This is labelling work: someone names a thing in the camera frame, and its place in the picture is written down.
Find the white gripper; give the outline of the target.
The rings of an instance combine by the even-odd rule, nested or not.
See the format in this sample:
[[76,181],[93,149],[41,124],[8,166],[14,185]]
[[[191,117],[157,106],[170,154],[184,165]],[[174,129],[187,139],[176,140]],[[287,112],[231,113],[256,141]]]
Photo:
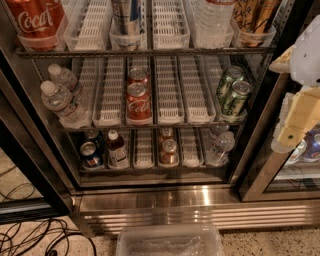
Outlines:
[[[286,49],[269,65],[275,73],[290,73],[290,59],[295,46]],[[320,88],[303,86],[296,93],[287,93],[283,99],[279,122],[275,127],[271,149],[277,153],[294,150],[306,133],[320,122]]]

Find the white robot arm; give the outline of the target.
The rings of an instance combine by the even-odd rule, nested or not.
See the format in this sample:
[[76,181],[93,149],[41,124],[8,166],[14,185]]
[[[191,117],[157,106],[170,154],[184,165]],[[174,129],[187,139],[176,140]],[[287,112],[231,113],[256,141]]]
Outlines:
[[271,142],[274,152],[288,153],[320,122],[320,15],[269,70],[288,73],[302,86],[299,92],[285,95]]

